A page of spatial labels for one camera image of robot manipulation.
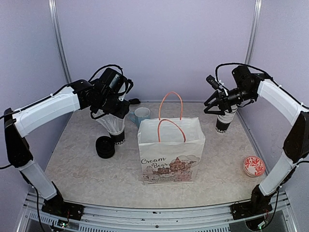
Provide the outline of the white paper bag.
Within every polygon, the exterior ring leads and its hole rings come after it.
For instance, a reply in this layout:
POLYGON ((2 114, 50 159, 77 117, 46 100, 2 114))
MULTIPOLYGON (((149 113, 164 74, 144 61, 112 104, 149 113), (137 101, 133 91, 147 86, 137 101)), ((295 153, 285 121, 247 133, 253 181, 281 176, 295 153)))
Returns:
POLYGON ((206 141, 198 117, 145 119, 137 138, 144 185, 194 182, 206 141))

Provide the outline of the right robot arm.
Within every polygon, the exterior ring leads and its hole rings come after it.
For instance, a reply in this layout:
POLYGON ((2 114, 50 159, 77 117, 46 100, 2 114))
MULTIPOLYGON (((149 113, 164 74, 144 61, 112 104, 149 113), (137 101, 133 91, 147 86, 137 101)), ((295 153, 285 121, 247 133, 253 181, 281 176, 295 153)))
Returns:
POLYGON ((299 164, 305 163, 309 154, 309 108, 277 84, 266 71, 257 67, 234 63, 232 75, 236 88, 229 90, 218 76, 209 75, 206 81, 215 92, 204 102, 204 113, 224 116, 232 111, 233 105, 247 100, 263 98, 274 106, 292 126, 284 143, 283 152, 268 176, 253 190, 247 203, 247 211, 256 215, 271 197, 285 184, 299 164))

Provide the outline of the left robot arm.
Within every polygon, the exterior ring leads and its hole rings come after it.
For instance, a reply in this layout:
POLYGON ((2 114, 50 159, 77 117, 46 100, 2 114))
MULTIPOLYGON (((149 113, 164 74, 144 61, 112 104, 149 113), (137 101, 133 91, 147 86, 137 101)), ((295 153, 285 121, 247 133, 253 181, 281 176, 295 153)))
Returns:
POLYGON ((8 108, 2 116, 9 163, 33 185, 57 215, 64 214, 68 205, 34 160, 26 136, 60 116, 86 108, 90 109, 92 119, 108 114, 123 119, 130 105, 125 95, 133 88, 133 81, 126 78, 123 71, 114 70, 114 65, 102 69, 104 72, 100 78, 66 84, 54 94, 30 105, 16 110, 8 108))

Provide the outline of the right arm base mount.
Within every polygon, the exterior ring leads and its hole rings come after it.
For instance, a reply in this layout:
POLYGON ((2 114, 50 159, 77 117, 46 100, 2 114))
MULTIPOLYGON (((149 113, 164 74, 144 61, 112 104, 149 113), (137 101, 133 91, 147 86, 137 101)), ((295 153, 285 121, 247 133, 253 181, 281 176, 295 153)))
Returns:
POLYGON ((242 203, 234 203, 230 206, 233 220, 253 217, 259 214, 264 214, 266 211, 272 211, 270 203, 271 198, 275 193, 264 196, 259 188, 255 186, 251 193, 251 199, 242 203))

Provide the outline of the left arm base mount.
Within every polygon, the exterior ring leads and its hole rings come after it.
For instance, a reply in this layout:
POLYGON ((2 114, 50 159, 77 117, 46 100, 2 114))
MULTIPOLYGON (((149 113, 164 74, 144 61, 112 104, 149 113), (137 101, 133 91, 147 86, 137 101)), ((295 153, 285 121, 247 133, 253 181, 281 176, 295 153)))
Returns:
POLYGON ((44 200, 42 211, 54 216, 80 221, 84 212, 84 206, 64 201, 59 189, 53 182, 52 184, 56 189, 56 196, 50 200, 44 200))

